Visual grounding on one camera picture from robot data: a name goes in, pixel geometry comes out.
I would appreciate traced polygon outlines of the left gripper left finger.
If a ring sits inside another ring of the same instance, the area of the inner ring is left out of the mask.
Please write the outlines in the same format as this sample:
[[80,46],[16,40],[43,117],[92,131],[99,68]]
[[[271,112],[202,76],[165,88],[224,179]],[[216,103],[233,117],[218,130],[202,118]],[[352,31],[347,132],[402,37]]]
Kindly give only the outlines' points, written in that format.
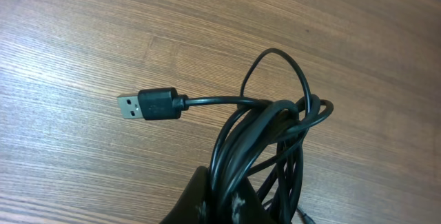
[[206,195],[208,169],[200,166],[177,200],[175,206],[160,224],[203,224],[207,222]]

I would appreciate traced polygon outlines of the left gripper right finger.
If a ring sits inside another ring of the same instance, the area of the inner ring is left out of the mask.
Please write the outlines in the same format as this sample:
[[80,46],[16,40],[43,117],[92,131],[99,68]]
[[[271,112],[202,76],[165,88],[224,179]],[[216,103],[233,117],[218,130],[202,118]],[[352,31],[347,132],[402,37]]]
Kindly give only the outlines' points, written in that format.
[[232,194],[233,224],[275,224],[263,208],[248,178],[244,178]]

